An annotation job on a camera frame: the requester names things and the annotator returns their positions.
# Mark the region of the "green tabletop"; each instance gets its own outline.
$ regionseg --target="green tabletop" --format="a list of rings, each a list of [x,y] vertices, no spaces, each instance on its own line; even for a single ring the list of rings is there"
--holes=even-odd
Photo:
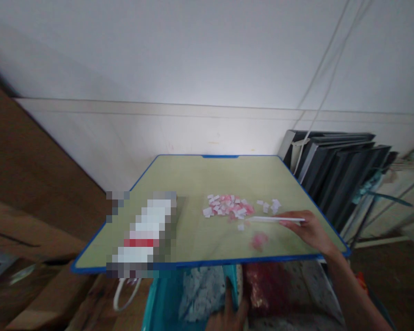
[[[112,254],[123,247],[130,223],[135,222],[135,215],[141,215],[141,207],[147,205],[153,191],[175,191],[178,196],[176,231],[172,233],[166,262],[198,266],[317,257],[315,249],[277,223],[251,223],[239,231],[237,225],[243,221],[229,222],[226,216],[205,218],[202,210],[208,207],[209,194],[238,195],[254,206],[253,216],[271,216],[271,210],[268,215],[263,213],[257,200],[278,199],[282,204],[279,213],[311,210],[333,243],[349,254],[346,244],[278,156],[159,155],[133,187],[118,215],[112,216],[112,222],[102,227],[77,258],[74,271],[105,271]],[[262,251],[250,246],[259,231],[269,237]]]

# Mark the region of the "pink stain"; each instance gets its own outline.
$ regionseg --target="pink stain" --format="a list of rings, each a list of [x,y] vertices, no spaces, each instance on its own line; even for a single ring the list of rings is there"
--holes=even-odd
[[[268,242],[268,236],[264,232],[257,232],[250,243],[250,246],[259,252],[262,252],[262,247]]]

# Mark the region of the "blue container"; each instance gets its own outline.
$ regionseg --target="blue container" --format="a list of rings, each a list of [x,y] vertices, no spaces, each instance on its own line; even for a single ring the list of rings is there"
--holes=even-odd
[[[236,265],[224,265],[224,275],[233,285],[233,304],[238,302]],[[155,278],[150,286],[142,331],[204,331],[207,321],[188,323],[178,320],[183,295],[183,278],[188,269],[172,271],[167,278]]]

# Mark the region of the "red fabric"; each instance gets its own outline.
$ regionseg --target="red fabric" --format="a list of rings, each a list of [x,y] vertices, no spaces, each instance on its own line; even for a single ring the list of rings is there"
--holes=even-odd
[[[249,316],[271,317],[291,312],[290,275],[281,263],[248,263],[243,266],[244,293],[250,297]]]

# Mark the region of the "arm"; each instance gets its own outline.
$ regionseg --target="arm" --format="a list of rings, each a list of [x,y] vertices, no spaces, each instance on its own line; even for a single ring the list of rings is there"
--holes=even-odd
[[[292,230],[325,257],[347,328],[349,330],[391,331],[391,327],[362,289],[348,262],[332,243],[316,216],[311,211],[290,211],[278,216],[305,219],[301,225],[288,221],[279,223]]]

